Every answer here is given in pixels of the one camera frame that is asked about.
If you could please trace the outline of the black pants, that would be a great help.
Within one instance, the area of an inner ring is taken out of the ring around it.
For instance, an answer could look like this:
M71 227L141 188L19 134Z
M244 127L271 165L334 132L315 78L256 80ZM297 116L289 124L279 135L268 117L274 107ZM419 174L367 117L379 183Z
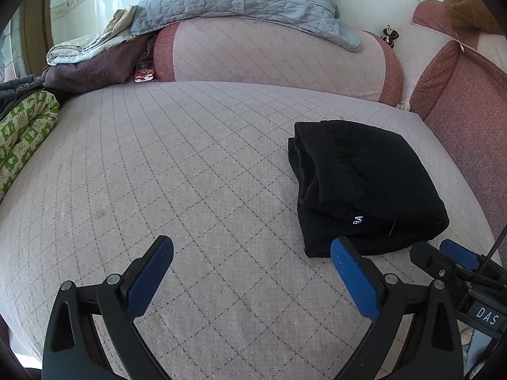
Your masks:
M362 256L380 256L449 226L429 173L395 132L344 120L297 122L288 158L308 257L329 257L340 237Z

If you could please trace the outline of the green patterned quilt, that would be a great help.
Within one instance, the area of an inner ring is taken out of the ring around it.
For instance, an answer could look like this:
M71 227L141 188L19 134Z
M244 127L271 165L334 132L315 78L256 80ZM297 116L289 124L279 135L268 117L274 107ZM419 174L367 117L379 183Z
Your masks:
M1 121L1 199L25 164L51 133L59 103L53 93L40 90L16 104Z

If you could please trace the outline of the small red printed packet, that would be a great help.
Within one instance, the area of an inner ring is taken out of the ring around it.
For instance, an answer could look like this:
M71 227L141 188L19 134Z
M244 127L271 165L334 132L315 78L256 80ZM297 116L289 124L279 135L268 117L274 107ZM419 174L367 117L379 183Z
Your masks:
M141 61L136 65L134 73L135 83L152 81L155 77L154 64L152 61Z

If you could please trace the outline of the pink quilted bolster cushion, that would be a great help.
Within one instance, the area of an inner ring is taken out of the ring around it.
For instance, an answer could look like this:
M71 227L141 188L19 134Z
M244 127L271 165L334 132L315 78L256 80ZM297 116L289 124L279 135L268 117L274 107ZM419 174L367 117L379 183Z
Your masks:
M323 38L243 17L194 18L165 27L154 44L159 81L228 81L304 88L396 106L401 64L361 29L349 52Z

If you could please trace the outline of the dark grey fleece blanket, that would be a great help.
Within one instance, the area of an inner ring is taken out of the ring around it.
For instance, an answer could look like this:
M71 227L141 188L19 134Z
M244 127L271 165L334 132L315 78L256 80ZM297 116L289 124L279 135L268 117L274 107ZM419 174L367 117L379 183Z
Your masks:
M23 76L3 82L0 91L0 119L7 114L23 99L43 87L43 76Z

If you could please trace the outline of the black bow hair clip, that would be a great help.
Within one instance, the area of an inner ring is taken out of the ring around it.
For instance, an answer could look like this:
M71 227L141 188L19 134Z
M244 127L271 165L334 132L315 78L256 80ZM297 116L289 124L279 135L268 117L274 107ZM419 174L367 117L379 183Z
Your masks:
M381 39L391 48L395 46L395 40L397 40L398 37L400 37L399 32L390 25L386 25L386 28L382 30Z

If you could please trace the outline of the brown cloth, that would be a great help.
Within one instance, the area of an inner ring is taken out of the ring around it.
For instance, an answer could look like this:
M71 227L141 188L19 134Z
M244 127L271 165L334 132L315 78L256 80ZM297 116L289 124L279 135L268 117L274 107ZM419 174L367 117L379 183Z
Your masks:
M444 0L453 31L478 29L491 35L505 35L482 0Z

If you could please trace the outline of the cream folded blanket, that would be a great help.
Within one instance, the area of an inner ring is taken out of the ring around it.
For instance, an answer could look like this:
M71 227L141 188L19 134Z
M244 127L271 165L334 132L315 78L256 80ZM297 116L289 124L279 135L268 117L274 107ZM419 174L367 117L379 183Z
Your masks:
M83 35L52 46L46 54L46 64L56 66L81 63L135 39L135 36L130 33L130 27L137 7L137 5L129 5L125 9L116 10L110 22L100 33Z

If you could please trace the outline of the red upholstered bed frame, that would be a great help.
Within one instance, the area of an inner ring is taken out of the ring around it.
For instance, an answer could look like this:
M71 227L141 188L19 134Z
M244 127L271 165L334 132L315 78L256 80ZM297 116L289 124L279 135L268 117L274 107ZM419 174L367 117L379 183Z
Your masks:
M413 13L397 46L404 98L455 161L494 236L506 223L506 36L453 31L443 1Z

